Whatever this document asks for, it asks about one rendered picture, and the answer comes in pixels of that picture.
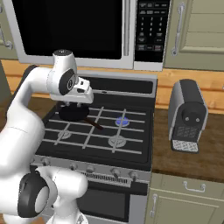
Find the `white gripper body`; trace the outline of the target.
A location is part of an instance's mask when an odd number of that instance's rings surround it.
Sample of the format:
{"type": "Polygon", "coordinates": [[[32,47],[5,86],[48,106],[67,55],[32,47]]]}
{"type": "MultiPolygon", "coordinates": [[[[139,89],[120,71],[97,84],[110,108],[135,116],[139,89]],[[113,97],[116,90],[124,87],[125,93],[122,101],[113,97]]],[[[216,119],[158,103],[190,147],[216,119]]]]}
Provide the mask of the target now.
{"type": "Polygon", "coordinates": [[[94,101],[94,93],[91,87],[83,93],[78,92],[78,88],[74,87],[68,94],[56,95],[51,94],[51,99],[60,102],[78,102],[91,104],[94,101]]]}

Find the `black steel gas stove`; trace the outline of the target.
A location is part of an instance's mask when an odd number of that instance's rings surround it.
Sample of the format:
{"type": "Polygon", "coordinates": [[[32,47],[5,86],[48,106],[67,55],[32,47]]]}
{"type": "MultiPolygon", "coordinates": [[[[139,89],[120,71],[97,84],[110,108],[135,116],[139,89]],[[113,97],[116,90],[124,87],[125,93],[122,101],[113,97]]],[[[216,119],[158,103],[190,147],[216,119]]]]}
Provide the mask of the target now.
{"type": "Polygon", "coordinates": [[[100,73],[81,71],[94,92],[88,118],[102,126],[97,129],[85,121],[67,122],[59,117],[63,102],[58,102],[45,116],[45,137],[33,164],[49,158],[53,166],[68,168],[76,163],[77,172],[111,175],[117,168],[120,178],[131,183],[150,185],[153,118],[158,79],[154,75],[134,73],[100,73]],[[116,126],[118,117],[129,119],[129,126],[116,126]],[[138,173],[133,180],[130,172],[138,173]]]}

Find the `black frying pan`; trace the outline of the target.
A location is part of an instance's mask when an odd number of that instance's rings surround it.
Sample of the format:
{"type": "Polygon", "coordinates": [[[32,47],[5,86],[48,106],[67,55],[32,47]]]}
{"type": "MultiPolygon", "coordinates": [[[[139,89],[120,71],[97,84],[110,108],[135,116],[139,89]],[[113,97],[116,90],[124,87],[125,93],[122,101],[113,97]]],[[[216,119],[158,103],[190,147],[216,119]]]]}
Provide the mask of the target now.
{"type": "Polygon", "coordinates": [[[102,126],[96,122],[93,122],[88,118],[89,108],[88,106],[78,107],[76,104],[70,104],[59,110],[59,118],[67,122],[85,121],[98,130],[102,130],[102,126]]]}

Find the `silver black microwave oven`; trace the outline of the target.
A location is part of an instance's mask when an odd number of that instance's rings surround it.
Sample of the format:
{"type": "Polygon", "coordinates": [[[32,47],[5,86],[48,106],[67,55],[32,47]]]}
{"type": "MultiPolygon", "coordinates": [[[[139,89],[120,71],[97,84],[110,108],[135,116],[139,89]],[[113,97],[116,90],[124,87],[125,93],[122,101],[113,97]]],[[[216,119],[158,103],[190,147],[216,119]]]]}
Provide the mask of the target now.
{"type": "Polygon", "coordinates": [[[21,63],[51,65],[73,52],[79,67],[160,71],[171,0],[130,0],[129,56],[123,0],[3,0],[21,63]]]}

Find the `black oven door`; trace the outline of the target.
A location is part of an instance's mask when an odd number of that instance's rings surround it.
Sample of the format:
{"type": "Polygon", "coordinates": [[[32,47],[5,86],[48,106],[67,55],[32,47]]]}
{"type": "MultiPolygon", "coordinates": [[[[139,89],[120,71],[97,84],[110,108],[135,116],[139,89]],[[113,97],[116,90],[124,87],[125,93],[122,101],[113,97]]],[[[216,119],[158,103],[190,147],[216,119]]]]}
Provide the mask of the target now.
{"type": "Polygon", "coordinates": [[[89,224],[144,224],[147,192],[143,183],[119,186],[89,181],[77,203],[89,224]]]}

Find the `grey black coffee machine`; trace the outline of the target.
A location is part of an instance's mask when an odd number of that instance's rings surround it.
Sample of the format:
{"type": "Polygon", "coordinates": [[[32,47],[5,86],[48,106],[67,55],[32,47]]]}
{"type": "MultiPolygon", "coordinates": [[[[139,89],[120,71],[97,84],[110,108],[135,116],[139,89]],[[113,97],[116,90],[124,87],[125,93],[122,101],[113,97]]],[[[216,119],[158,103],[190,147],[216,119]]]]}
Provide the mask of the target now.
{"type": "Polygon", "coordinates": [[[208,109],[195,80],[177,81],[172,88],[168,108],[168,137],[171,149],[198,153],[198,141],[207,125],[208,109]]]}

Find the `olive drawer front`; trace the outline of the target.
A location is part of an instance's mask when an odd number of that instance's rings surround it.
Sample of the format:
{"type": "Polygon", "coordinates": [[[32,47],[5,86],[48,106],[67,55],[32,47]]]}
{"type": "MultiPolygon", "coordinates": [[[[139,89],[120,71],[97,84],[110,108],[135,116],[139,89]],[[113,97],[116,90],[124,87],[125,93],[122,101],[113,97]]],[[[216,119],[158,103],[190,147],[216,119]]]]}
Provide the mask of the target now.
{"type": "Polygon", "coordinates": [[[151,174],[150,187],[166,192],[224,200],[224,184],[160,173],[151,174]]]}

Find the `olive base cupboard door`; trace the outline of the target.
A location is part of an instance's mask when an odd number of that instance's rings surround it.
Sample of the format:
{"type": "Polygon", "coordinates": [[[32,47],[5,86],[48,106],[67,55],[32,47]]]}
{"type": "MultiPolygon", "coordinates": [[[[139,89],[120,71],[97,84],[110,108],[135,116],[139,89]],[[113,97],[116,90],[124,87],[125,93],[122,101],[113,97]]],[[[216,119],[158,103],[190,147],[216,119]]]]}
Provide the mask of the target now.
{"type": "Polygon", "coordinates": [[[222,224],[224,200],[190,196],[176,192],[149,190],[145,224],[222,224]],[[157,194],[154,218],[150,217],[153,200],[157,194]]]}

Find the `olive wall cupboard door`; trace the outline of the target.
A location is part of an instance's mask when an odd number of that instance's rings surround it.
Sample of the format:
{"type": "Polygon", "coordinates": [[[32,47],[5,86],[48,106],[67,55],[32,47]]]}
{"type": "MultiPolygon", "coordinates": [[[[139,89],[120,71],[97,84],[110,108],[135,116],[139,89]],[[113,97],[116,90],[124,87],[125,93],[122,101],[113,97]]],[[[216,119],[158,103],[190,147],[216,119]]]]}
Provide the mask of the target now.
{"type": "Polygon", "coordinates": [[[3,0],[0,0],[0,25],[2,27],[5,40],[9,40],[13,44],[13,48],[11,50],[0,45],[0,60],[16,60],[18,56],[11,35],[11,29],[6,16],[3,0]]]}
{"type": "Polygon", "coordinates": [[[224,0],[171,0],[164,66],[224,71],[224,0]],[[185,3],[178,55],[172,56],[179,14],[185,3]]]}

